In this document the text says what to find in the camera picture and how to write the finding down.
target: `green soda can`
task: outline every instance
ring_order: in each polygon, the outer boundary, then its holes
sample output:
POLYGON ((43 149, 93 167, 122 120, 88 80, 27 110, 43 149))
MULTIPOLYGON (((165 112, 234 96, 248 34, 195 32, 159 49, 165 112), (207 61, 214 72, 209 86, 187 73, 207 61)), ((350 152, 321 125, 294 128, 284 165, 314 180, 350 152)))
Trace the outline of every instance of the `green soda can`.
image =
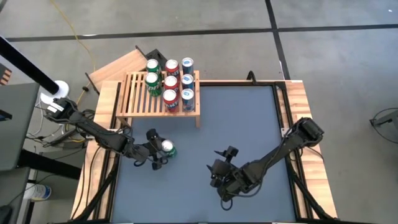
POLYGON ((145 77, 145 84, 150 96, 159 96, 162 94, 162 82, 156 73, 148 73, 145 77))
POLYGON ((169 158, 177 155, 177 150, 175 149, 173 142, 170 140, 164 140, 162 142, 162 149, 169 158))
POLYGON ((163 81, 162 69, 160 68, 159 62, 156 59, 150 59, 147 62, 147 71, 153 72, 160 77, 160 81, 163 81))

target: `red soda can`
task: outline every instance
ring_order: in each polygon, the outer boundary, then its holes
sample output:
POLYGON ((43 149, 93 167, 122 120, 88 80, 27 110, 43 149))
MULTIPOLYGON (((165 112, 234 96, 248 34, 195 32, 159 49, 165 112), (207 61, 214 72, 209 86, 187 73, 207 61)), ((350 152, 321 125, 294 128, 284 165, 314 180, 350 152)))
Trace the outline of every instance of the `red soda can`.
POLYGON ((180 83, 180 65, 176 60, 171 59, 166 62, 166 72, 167 76, 174 76, 180 83))
POLYGON ((174 76, 166 77, 166 79, 164 80, 164 88, 166 90, 174 90, 177 93, 177 96, 180 95, 178 86, 179 86, 179 84, 178 84, 177 78, 175 78, 174 76))
POLYGON ((174 90, 166 90, 163 93, 164 105, 171 113, 178 112, 178 97, 174 90))

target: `blue soda can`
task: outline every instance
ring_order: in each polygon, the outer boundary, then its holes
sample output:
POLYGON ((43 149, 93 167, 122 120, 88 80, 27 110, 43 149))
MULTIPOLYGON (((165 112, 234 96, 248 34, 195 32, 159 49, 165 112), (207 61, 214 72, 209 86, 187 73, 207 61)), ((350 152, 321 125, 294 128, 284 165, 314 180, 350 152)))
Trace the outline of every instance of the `blue soda can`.
POLYGON ((195 78, 195 74, 193 72, 193 60, 192 58, 184 58, 181 61, 182 72, 184 74, 190 74, 195 78))
POLYGON ((195 94, 193 94, 193 90, 191 89, 184 89, 181 92, 182 98, 182 108, 186 112, 193 111, 195 109, 195 94))
POLYGON ((186 88, 193 90, 193 76, 191 76, 190 74, 183 75, 181 83, 183 90, 186 88))

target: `black table leg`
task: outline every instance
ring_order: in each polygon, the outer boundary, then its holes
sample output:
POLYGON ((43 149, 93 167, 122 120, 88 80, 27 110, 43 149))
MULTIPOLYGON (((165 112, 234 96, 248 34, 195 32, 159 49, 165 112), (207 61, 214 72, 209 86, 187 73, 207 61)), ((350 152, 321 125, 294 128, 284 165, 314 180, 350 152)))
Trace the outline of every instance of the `black table leg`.
POLYGON ((18 166, 30 167, 31 169, 50 172, 78 180, 80 178, 81 169, 75 166, 59 162, 47 157, 38 155, 23 149, 19 155, 18 166))

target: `can lid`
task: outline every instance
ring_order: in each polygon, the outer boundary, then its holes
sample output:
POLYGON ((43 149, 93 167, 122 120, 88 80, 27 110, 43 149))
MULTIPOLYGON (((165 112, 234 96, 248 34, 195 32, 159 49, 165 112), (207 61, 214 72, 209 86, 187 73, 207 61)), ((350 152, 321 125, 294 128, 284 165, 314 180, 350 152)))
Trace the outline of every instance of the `can lid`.
POLYGON ((181 64, 185 67, 189 67, 193 65, 193 60, 192 58, 184 58, 182 59, 181 64))
POLYGON ((148 60, 148 62, 147 62, 147 67, 148 68, 156 68, 156 66, 158 65, 159 63, 156 61, 156 59, 150 59, 150 60, 148 60))
POLYGON ((174 86, 175 84, 177 84, 177 78, 175 78, 174 76, 167 76, 166 79, 164 80, 164 83, 167 86, 174 86))
POLYGON ((169 69, 175 69, 178 66, 178 62, 176 60, 170 59, 166 62, 166 67, 169 69))
POLYGON ((191 100, 193 98, 194 94, 193 94, 193 90, 191 89, 184 89, 181 92, 181 97, 184 100, 191 100))
POLYGON ((163 93, 163 99, 167 100, 167 101, 172 101, 174 99, 176 99, 177 94, 174 90, 166 90, 163 93))
POLYGON ((145 77, 145 81, 148 83, 154 83, 157 80, 157 74, 153 72, 149 72, 145 77))
POLYGON ((193 82, 193 76, 192 75, 185 74, 185 75, 182 76, 182 83, 189 84, 191 82, 193 82))
POLYGON ((164 140, 162 142, 162 147, 165 152, 170 152, 173 149, 173 143, 170 140, 164 140))

